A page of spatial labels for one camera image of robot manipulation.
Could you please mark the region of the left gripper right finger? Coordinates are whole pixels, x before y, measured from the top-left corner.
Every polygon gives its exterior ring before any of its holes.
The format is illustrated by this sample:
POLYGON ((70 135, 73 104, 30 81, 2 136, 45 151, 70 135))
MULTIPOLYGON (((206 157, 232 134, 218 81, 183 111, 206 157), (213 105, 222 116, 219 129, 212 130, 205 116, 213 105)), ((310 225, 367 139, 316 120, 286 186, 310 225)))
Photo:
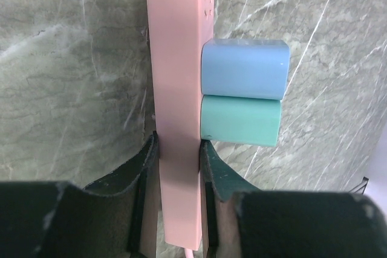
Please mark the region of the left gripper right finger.
POLYGON ((386 222, 365 195, 263 191, 200 146, 204 257, 385 257, 386 222))

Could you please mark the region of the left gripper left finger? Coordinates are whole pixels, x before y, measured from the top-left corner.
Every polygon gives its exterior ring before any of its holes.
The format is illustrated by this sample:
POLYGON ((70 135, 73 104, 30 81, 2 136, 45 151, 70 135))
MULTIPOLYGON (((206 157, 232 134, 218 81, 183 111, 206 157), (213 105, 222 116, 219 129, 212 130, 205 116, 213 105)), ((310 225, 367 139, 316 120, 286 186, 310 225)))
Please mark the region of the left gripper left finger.
POLYGON ((158 137, 127 162, 79 187, 1 182, 2 257, 155 257, 158 137))

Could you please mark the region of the mint green plug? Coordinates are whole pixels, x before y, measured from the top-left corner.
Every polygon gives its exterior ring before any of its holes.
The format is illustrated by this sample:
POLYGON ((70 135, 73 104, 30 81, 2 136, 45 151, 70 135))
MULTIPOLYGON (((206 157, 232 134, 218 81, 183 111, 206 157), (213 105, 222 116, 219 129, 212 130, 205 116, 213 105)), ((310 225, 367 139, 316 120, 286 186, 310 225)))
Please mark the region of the mint green plug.
POLYGON ((257 146, 276 146, 281 102, 205 95, 201 105, 201 138, 257 146))

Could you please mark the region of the light blue plug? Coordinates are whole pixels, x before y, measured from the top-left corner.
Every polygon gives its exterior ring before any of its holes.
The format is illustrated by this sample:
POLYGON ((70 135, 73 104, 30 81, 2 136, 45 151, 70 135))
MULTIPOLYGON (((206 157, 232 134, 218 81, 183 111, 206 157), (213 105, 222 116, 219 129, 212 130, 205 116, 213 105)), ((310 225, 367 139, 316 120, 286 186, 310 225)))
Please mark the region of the light blue plug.
POLYGON ((282 100, 290 48, 282 40, 212 39, 203 46, 204 95, 282 100))

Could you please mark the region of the pink power strip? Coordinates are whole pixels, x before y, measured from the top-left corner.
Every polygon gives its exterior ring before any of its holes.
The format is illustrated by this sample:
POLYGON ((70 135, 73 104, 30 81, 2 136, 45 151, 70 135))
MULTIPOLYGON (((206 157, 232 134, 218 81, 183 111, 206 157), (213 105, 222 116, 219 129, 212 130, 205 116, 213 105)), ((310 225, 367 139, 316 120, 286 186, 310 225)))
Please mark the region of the pink power strip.
POLYGON ((192 257, 201 230, 201 54, 214 0, 147 0, 164 238, 192 257))

